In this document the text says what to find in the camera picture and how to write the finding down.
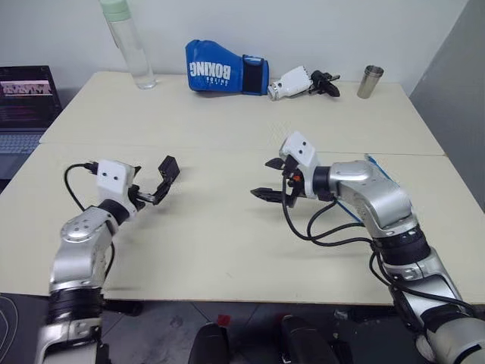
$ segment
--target gray wall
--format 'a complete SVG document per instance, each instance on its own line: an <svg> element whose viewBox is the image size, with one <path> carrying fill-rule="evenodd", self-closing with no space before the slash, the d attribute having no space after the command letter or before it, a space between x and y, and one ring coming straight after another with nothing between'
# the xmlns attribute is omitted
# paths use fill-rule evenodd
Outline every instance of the gray wall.
<svg viewBox="0 0 485 364"><path fill-rule="evenodd" d="M484 89L485 1L470 0L411 101L485 211Z"/></svg>

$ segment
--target table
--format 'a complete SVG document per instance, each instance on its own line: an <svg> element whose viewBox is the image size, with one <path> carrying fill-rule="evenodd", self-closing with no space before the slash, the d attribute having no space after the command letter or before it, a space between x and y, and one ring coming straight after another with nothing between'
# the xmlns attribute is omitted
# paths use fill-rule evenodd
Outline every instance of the table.
<svg viewBox="0 0 485 364"><path fill-rule="evenodd" d="M141 165L135 182L152 192L160 181L156 168L167 154L177 158L180 176L166 200L142 210L115 237L107 298L391 303L368 271L365 243L327 249L300 240L280 206L249 193L255 187L279 188L280 174L264 166L277 149L42 144L0 195L0 290L48 293L60 228L79 213L62 181L69 164L114 158ZM374 157L409 192L428 241L464 299L484 303L485 218L447 157ZM331 163L361 155L321 152L319 158ZM70 180L85 205L97 203L94 176L73 171ZM321 202L299 199L291 213L300 230L319 207ZM349 221L335 208L316 230Z"/></svg>
<svg viewBox="0 0 485 364"><path fill-rule="evenodd" d="M320 152L443 155L397 83L379 83L367 100L358 83L340 82L342 97L194 93L186 76L160 76L151 90L129 74L98 72L80 90L42 143L91 143L277 151L298 130Z"/></svg>

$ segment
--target green bottle cap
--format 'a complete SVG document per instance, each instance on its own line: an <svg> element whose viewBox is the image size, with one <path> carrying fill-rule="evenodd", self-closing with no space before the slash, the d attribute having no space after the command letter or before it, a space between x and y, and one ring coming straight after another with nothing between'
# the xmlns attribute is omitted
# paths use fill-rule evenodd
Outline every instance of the green bottle cap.
<svg viewBox="0 0 485 364"><path fill-rule="evenodd" d="M107 21L122 21L131 18L127 0L99 0Z"/></svg>

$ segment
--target blue cable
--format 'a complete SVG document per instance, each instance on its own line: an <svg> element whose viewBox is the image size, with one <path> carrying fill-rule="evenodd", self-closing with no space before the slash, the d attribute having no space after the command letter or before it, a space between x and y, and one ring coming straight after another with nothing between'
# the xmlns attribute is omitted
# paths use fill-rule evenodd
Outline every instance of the blue cable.
<svg viewBox="0 0 485 364"><path fill-rule="evenodd" d="M352 211L350 211L348 208L346 208L340 201L337 201L336 204L340 206L343 211L347 212L347 214L349 214L354 220L356 220L357 222L362 222L360 218L355 216L355 214Z"/></svg>
<svg viewBox="0 0 485 364"><path fill-rule="evenodd" d="M376 167L378 167L378 168L379 168L379 171L381 171L381 172L382 172L382 174L383 174L384 176L386 176L386 178L387 178L388 180L393 180L391 177L389 177L389 175L386 173L386 171L385 171L385 170L383 170L383 169L382 169L382 168L379 166L379 163L377 163L377 161L376 161L374 158L372 158L372 155L365 153L365 154L364 154L364 156L365 156L365 158L366 158L366 159L367 159L367 160L368 160L370 163L372 163L372 164L374 164Z"/></svg>
<svg viewBox="0 0 485 364"><path fill-rule="evenodd" d="M370 154L365 154L365 159L367 159L370 163L374 164L377 168L379 168L379 171L389 180L393 180L387 173L385 170L383 170L380 166L379 166L379 163L377 163L377 161L372 157L372 155ZM350 217L352 217L354 220L356 220L357 222L362 222L362 220L360 218L358 218L353 212L351 212L348 208L345 207L345 205L343 205L340 201L337 201L336 202L338 206L340 206L342 208L343 211L345 211L347 214L350 215Z"/></svg>

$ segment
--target stainless steel tumbler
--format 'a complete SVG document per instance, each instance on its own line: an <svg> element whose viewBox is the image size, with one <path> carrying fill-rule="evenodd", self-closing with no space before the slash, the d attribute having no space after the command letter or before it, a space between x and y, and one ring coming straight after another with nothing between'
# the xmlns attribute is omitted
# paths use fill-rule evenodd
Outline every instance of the stainless steel tumbler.
<svg viewBox="0 0 485 364"><path fill-rule="evenodd" d="M367 66L362 77L361 85L358 88L357 96L361 99L368 99L383 73L384 70L381 67Z"/></svg>

